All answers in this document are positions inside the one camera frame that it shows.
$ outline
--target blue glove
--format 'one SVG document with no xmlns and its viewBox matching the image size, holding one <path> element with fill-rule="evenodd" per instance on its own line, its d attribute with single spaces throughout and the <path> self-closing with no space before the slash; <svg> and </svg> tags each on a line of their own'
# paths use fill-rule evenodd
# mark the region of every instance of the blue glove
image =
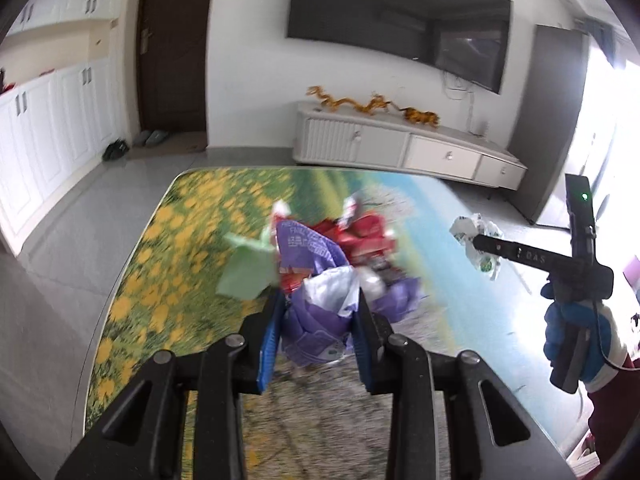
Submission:
<svg viewBox="0 0 640 480">
<path fill-rule="evenodd" d="M 553 286 L 547 283 L 540 294 L 552 300 L 554 298 Z M 611 310 L 601 301 L 598 305 L 598 317 L 600 321 L 600 338 L 602 340 L 602 350 L 610 361 L 622 366 L 625 362 L 627 352 L 626 347 L 620 341 L 618 329 L 613 319 Z M 618 372 L 605 364 L 600 350 L 598 349 L 598 336 L 596 334 L 596 322 L 593 315 L 593 305 L 591 301 L 581 303 L 560 304 L 553 302 L 546 310 L 546 343 L 544 353 L 552 363 L 560 353 L 560 347 L 564 341 L 564 326 L 571 323 L 576 326 L 586 327 L 591 330 L 590 348 L 587 354 L 580 380 L 584 383 L 587 392 L 597 392 L 608 384 Z"/>
</svg>

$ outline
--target gloved hand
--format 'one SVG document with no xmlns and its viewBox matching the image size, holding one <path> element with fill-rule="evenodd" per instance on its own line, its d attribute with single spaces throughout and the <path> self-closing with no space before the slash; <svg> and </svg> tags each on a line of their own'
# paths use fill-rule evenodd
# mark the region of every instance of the gloved hand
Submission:
<svg viewBox="0 0 640 480">
<path fill-rule="evenodd" d="M 554 290 L 551 283 L 547 283 L 540 291 L 540 294 L 544 298 L 552 300 L 554 298 Z M 610 361 L 618 366 L 622 366 L 627 356 L 626 346 L 620 340 L 618 328 L 610 308 L 605 306 L 601 301 L 598 302 L 598 315 L 600 319 L 602 350 Z M 553 302 L 546 311 L 545 321 L 546 343 L 544 352 L 546 358 L 552 363 L 558 357 L 560 347 L 564 341 L 565 323 L 587 327 L 591 330 L 590 348 L 582 374 L 580 375 L 580 380 L 584 383 L 587 392 L 597 392 L 618 374 L 617 370 L 614 370 L 604 362 L 598 349 L 596 322 L 591 301 L 567 304 Z"/>
</svg>

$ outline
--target metal bolt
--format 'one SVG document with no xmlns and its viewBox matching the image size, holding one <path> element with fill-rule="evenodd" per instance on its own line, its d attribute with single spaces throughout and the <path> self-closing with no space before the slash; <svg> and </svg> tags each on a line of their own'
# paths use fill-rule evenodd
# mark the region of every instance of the metal bolt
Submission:
<svg viewBox="0 0 640 480">
<path fill-rule="evenodd" d="M 159 365 L 165 365 L 171 360 L 171 352 L 168 350 L 158 350 L 154 354 L 154 362 Z"/>
<path fill-rule="evenodd" d="M 462 362 L 468 365 L 477 365 L 480 362 L 480 356 L 471 350 L 465 350 L 460 354 Z"/>
<path fill-rule="evenodd" d="M 406 340 L 406 337 L 402 334 L 392 334 L 389 336 L 389 344 L 393 346 L 407 346 L 409 342 Z"/>
<path fill-rule="evenodd" d="M 240 334 L 231 334 L 226 336 L 225 344 L 231 348 L 240 348 L 244 344 L 244 337 Z"/>
</svg>

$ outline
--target television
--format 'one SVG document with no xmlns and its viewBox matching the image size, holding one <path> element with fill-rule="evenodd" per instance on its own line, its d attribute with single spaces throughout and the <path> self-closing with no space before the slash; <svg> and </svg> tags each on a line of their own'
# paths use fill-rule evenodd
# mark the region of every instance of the television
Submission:
<svg viewBox="0 0 640 480">
<path fill-rule="evenodd" d="M 499 93 L 510 0 L 291 0 L 289 38 L 412 59 Z"/>
</svg>

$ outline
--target dragon figurine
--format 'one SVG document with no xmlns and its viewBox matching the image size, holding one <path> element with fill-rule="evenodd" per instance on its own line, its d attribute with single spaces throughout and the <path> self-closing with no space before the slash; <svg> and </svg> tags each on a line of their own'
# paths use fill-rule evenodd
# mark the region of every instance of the dragon figurine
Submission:
<svg viewBox="0 0 640 480">
<path fill-rule="evenodd" d="M 321 86 L 310 86 L 306 95 L 315 95 L 320 99 L 320 104 L 323 107 L 329 108 L 332 112 L 337 111 L 339 107 L 345 104 L 350 104 L 357 111 L 363 114 L 373 115 L 375 110 L 383 109 L 385 112 L 389 111 L 389 105 L 402 112 L 404 119 L 411 124 L 430 124 L 434 128 L 440 126 L 440 117 L 434 112 L 421 112 L 416 108 L 400 108 L 393 101 L 387 101 L 383 95 L 374 93 L 369 104 L 361 105 L 354 99 L 345 97 L 343 99 L 334 99 L 331 94 L 327 94 L 324 88 Z"/>
</svg>

